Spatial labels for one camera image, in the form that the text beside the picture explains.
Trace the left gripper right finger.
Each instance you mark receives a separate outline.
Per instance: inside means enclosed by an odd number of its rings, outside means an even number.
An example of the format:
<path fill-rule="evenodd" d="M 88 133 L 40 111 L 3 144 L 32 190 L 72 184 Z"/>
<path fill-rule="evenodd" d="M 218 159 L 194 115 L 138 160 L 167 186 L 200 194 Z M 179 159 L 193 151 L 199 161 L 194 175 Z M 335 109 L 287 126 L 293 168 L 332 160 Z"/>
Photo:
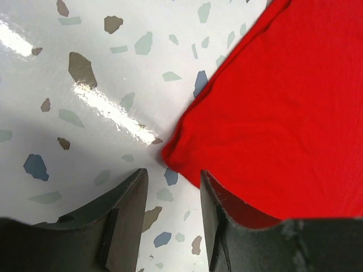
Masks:
<path fill-rule="evenodd" d="M 361 271 L 362 219 L 279 220 L 201 172 L 210 271 Z"/>

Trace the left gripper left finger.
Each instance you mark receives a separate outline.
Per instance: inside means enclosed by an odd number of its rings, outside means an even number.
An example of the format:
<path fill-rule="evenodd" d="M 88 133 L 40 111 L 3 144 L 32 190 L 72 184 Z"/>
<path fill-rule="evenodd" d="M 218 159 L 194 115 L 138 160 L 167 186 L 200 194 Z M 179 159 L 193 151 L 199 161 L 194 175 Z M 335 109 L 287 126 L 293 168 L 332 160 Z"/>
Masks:
<path fill-rule="evenodd" d="M 135 271 L 147 191 L 141 168 L 55 223 L 1 218 L 1 271 Z"/>

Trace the red t shirt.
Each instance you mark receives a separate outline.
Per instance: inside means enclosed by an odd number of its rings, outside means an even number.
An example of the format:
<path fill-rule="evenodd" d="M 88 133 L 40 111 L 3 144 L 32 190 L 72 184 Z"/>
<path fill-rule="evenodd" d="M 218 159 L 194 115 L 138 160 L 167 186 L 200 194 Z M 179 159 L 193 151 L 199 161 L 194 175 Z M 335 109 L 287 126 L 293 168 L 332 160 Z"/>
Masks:
<path fill-rule="evenodd" d="M 362 2 L 273 1 L 162 158 L 277 219 L 362 216 Z"/>

